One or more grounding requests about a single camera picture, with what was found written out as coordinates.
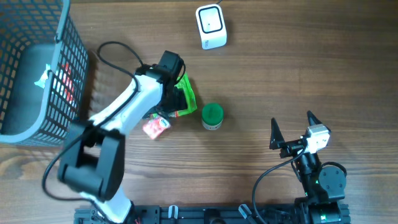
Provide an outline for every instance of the white sticker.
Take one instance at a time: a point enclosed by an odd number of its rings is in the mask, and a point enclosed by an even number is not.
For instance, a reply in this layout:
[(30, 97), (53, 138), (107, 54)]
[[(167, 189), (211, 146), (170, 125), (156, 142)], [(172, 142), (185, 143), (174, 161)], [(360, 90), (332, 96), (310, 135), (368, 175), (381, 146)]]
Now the white sticker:
[(47, 72), (51, 69), (51, 66), (49, 64), (45, 64), (45, 71), (43, 72), (43, 75), (40, 77), (40, 80), (35, 82), (35, 85), (44, 88), (45, 81), (49, 78), (47, 75)]

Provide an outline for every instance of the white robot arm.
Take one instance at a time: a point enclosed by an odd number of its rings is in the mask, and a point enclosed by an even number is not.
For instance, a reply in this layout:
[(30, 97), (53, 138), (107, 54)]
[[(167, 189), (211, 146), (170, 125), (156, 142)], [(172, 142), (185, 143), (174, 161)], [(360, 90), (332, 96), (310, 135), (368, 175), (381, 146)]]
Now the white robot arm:
[[(88, 131), (93, 134), (79, 140), (61, 157), (58, 179), (83, 198), (91, 200), (101, 211), (100, 215), (112, 223), (124, 223), (134, 211), (134, 204), (125, 196), (121, 186), (125, 135), (152, 108), (172, 108), (170, 102), (177, 98), (174, 86), (183, 66), (185, 68), (177, 54), (165, 51), (158, 65), (139, 67), (127, 89), (107, 108), (93, 115), (88, 122), (71, 124), (70, 137), (65, 140), (65, 145), (70, 144), (75, 136)], [(123, 104), (123, 108), (114, 114)], [(114, 116), (104, 123), (111, 114)], [(99, 157), (84, 153), (84, 147), (94, 145), (101, 147)]]

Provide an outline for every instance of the snack package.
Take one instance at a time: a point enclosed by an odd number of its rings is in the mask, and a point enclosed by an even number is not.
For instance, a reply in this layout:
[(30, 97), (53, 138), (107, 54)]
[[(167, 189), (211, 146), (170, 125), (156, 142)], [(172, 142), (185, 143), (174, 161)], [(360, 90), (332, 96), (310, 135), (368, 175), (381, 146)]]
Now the snack package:
[(144, 130), (144, 132), (153, 140), (170, 127), (170, 123), (165, 118), (158, 115), (156, 118), (150, 119), (146, 122), (146, 124), (143, 125), (142, 130)]

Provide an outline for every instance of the green lid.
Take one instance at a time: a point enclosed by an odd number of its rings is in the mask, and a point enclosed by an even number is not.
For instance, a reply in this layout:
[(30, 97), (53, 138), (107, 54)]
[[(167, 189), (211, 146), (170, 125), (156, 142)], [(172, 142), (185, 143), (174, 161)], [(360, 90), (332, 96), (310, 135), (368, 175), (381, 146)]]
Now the green lid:
[(224, 119), (224, 110), (217, 103), (209, 103), (203, 108), (201, 119), (210, 126), (220, 124)]

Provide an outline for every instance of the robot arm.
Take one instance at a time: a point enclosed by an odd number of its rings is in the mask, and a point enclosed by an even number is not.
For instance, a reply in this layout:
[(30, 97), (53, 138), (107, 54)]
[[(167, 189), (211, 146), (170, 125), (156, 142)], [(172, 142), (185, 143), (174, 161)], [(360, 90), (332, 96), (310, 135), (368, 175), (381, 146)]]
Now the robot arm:
[[(177, 54), (165, 51), (158, 65), (144, 65), (136, 70), (137, 86), (133, 80), (103, 111), (93, 115), (89, 121), (74, 121), (70, 126), (65, 145), (87, 131), (92, 134), (78, 141), (61, 157), (58, 179), (82, 197), (90, 199), (101, 211), (101, 216), (112, 223), (124, 223), (134, 211), (134, 205), (121, 186), (125, 135), (153, 107), (160, 110), (172, 107), (170, 102), (176, 97), (174, 85), (182, 66), (183, 60)], [(138, 92), (128, 104), (107, 123), (97, 127), (126, 102), (135, 88)], [(98, 157), (85, 153), (85, 147), (93, 146), (101, 148)]]
[(346, 169), (337, 162), (321, 163), (317, 152), (328, 144), (331, 130), (307, 112), (309, 127), (298, 140), (285, 142), (275, 119), (271, 121), (270, 149), (280, 149), (280, 158), (298, 157), (292, 167), (305, 191), (303, 198), (296, 198), (302, 223), (349, 223), (344, 214), (347, 207), (338, 201), (345, 198)]
[[(155, 78), (145, 75), (137, 76), (139, 86), (137, 95), (109, 122), (102, 125), (102, 129), (118, 130), (121, 134), (128, 135), (142, 117), (154, 106), (157, 106), (163, 94), (163, 84), (159, 83)], [(124, 103), (136, 88), (133, 80), (127, 89), (113, 101), (107, 108), (98, 114), (93, 115), (90, 121), (94, 125), (102, 122), (116, 108)]]

